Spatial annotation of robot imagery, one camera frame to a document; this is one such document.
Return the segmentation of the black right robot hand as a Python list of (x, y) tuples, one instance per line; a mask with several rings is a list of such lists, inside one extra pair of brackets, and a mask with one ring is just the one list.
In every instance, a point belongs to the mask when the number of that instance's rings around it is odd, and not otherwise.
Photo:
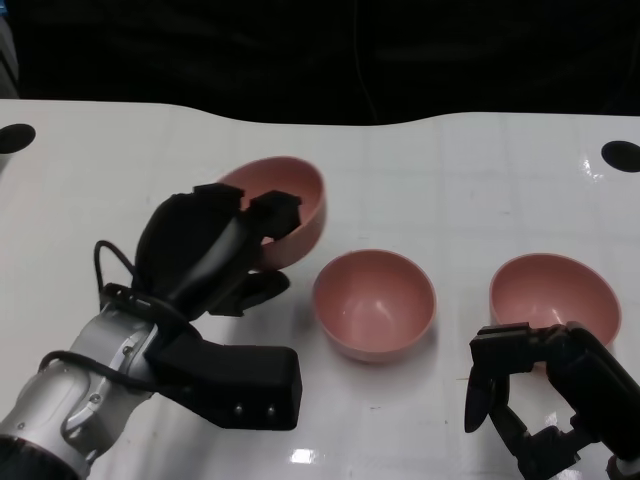
[[(612, 453), (611, 479), (639, 476), (639, 386), (614, 356), (576, 322), (545, 328), (486, 326), (470, 342), (464, 429), (490, 419), (526, 479), (549, 479), (573, 466), (579, 452), (601, 443)], [(572, 429), (529, 432), (509, 407), (510, 377), (545, 363), (550, 384), (575, 414)]]

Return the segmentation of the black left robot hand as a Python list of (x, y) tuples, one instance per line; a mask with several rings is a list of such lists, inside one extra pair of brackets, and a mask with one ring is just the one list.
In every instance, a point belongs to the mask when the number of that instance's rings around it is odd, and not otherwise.
[(134, 286), (189, 321), (205, 313), (240, 317), (286, 291), (287, 276), (263, 263), (263, 241), (300, 226), (301, 199), (272, 190), (244, 207), (244, 195), (213, 183), (164, 201), (139, 239)]

